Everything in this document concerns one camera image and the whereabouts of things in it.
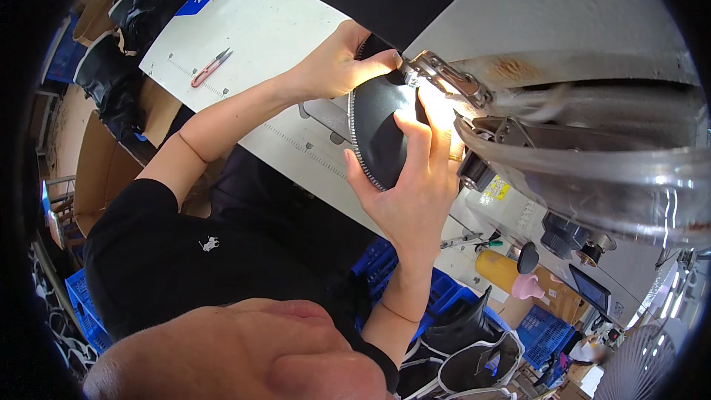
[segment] monitor screen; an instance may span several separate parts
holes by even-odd
[[[582,273],[580,269],[573,264],[568,265],[573,273],[575,284],[578,287],[578,293],[585,300],[603,313],[607,313],[610,291],[605,289],[600,283],[591,279],[589,276]]]

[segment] white horse logo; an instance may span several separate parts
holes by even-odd
[[[203,248],[203,251],[209,252],[213,250],[215,247],[217,247],[220,242],[218,241],[217,237],[215,236],[208,236],[208,242],[203,244],[202,242],[198,241],[198,244],[200,244],[200,247]]]

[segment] woman's left hand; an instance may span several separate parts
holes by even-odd
[[[344,20],[303,61],[282,75],[300,101],[331,99],[349,93],[376,76],[390,73],[403,60],[397,50],[388,49],[361,61],[355,60],[370,31],[354,20]]]

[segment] woman's hand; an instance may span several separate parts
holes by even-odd
[[[430,127],[401,111],[395,121],[407,137],[407,159],[394,188],[373,186],[350,150],[345,150],[347,180],[365,212],[393,243],[405,269],[431,266],[440,254],[441,232],[457,197],[459,162],[464,146],[452,130],[451,102],[435,87],[420,87],[420,101]]]
[[[354,59],[370,31],[345,20],[303,61],[282,75],[286,87],[301,101],[335,98],[376,76],[390,73],[402,59],[388,49],[362,61]]]

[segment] fingers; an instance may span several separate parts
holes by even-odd
[[[395,123],[407,137],[407,157],[404,161],[403,174],[419,174],[427,170],[430,162],[431,130],[415,119],[414,115],[408,116],[402,110],[395,112]]]
[[[353,66],[355,85],[358,86],[374,77],[388,74],[402,63],[403,59],[396,49],[387,49],[362,61],[355,61]]]
[[[346,159],[346,181],[351,185],[355,195],[360,200],[360,205],[364,205],[364,201],[368,201],[369,198],[379,194],[380,191],[370,183],[355,155],[347,148],[343,151],[343,157]]]
[[[454,111],[444,94],[433,85],[422,84],[418,93],[432,129],[432,166],[444,168],[451,154]]]
[[[449,146],[449,155],[458,156],[464,159],[464,141],[459,137],[459,133],[456,130],[451,132],[451,145]],[[447,169],[450,173],[456,174],[459,170],[459,165],[461,161],[455,161],[448,158]]]

